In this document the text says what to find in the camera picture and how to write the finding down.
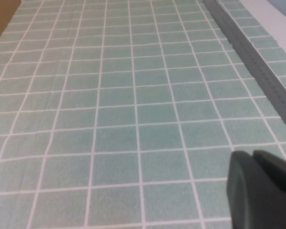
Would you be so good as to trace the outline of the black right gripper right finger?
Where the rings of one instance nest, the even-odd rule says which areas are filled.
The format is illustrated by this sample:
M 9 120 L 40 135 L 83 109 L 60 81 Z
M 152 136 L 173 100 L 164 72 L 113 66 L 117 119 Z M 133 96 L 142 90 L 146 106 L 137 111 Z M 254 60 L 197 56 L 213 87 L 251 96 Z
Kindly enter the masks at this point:
M 286 161 L 264 150 L 255 150 L 253 158 L 276 186 L 286 191 Z

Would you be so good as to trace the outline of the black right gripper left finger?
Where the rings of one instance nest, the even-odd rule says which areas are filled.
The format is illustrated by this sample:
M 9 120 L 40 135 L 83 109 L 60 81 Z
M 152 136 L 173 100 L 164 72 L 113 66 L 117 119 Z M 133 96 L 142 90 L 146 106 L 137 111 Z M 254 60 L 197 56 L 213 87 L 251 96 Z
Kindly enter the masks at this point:
M 230 157 L 226 193 L 234 229 L 286 229 L 286 191 L 245 151 Z

